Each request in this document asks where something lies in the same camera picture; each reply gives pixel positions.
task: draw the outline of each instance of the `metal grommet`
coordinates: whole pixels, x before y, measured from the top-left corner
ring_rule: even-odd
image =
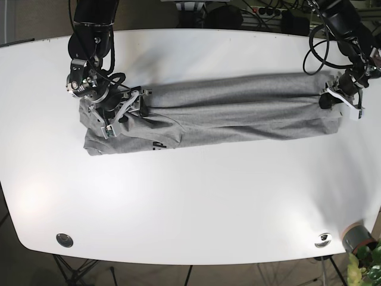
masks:
[[[330,244],[331,240],[332,240],[331,234],[321,234],[318,236],[315,246],[317,248],[323,248],[327,246],[328,244]]]
[[[63,247],[72,247],[73,240],[67,234],[57,234],[56,239]]]

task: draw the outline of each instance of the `floor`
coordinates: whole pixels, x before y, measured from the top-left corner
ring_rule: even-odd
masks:
[[[13,40],[44,39],[71,34],[66,0],[9,0],[14,11]],[[175,6],[159,0],[121,0],[115,29],[174,28],[177,26]],[[0,218],[7,209],[0,195]],[[377,237],[381,232],[381,219],[375,226]],[[345,276],[346,254],[334,256]],[[72,267],[78,267],[82,259],[68,257]],[[115,267],[119,285],[131,286],[178,286],[183,285],[188,266],[137,265],[131,263],[101,262],[86,276],[87,283],[113,285],[110,266]],[[329,285],[342,285],[334,268],[326,262]],[[197,285],[323,285],[321,264],[314,259],[253,265],[195,266],[189,286]],[[10,218],[0,229],[0,280],[2,286],[52,286],[64,285],[64,280],[51,254],[24,248],[15,233]]]

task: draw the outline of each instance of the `folded gray cloth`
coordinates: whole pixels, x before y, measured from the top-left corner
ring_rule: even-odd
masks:
[[[318,104],[330,79],[327,73],[277,74],[152,87],[145,97],[149,116],[126,114],[122,134],[107,140],[82,99],[85,149],[95,156],[336,133],[340,113]]]

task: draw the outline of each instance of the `robotic arm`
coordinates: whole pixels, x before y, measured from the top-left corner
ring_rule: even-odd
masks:
[[[320,107],[331,108],[344,102],[355,119],[362,115],[362,89],[369,86],[368,80],[381,77],[379,47],[368,28],[349,0],[308,0],[324,25],[311,32],[311,52],[330,67],[345,68],[335,80],[326,83],[321,92]],[[121,120],[126,112],[140,117],[148,115],[143,96],[151,94],[140,86],[130,89],[123,85],[126,75],[114,73],[115,50],[113,24],[118,0],[79,0],[74,15],[73,35],[68,44],[72,59],[67,90],[76,98],[90,101],[88,112],[93,113],[104,125],[105,138],[121,133]],[[321,58],[313,45],[313,36],[325,28],[329,40],[336,40],[343,55],[352,62],[348,66],[337,66]],[[102,68],[103,58],[111,50],[109,70]],[[359,94],[358,104],[352,104],[354,95]]]
[[[339,73],[334,81],[327,83],[322,92],[320,107],[327,109],[333,104],[344,102],[351,108],[352,118],[360,119],[362,89],[369,87],[369,79],[381,77],[381,58],[376,40],[371,31],[362,24],[360,16],[349,0],[309,1],[310,5],[317,10],[324,25],[335,37],[340,52],[352,62],[350,66],[340,66],[340,68],[346,68],[345,73]],[[314,50],[312,37],[310,48],[312,53],[322,61]],[[353,105],[353,96],[356,93],[359,94],[359,101],[357,105]]]
[[[67,78],[67,91],[76,98],[91,102],[93,113],[102,127],[105,138],[121,133],[119,120],[126,112],[148,115],[143,95],[150,94],[140,86],[129,88],[122,83],[124,73],[114,73],[115,49],[113,24],[118,0],[80,0],[72,23],[73,35],[68,44],[72,59]],[[102,69],[103,58],[111,50],[111,66]]]

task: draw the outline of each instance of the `white tabletop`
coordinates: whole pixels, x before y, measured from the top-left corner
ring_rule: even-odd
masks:
[[[254,263],[340,253],[343,228],[359,219],[373,228],[381,80],[364,91],[364,118],[344,119],[336,135],[91,157],[79,102],[65,90],[67,42],[0,49],[0,180],[25,247],[120,262]],[[330,60],[346,63],[331,46]],[[116,33],[115,49],[115,71],[137,86],[301,72],[308,41],[141,30]],[[324,232],[333,241],[318,249]],[[74,246],[60,246],[58,233]]]

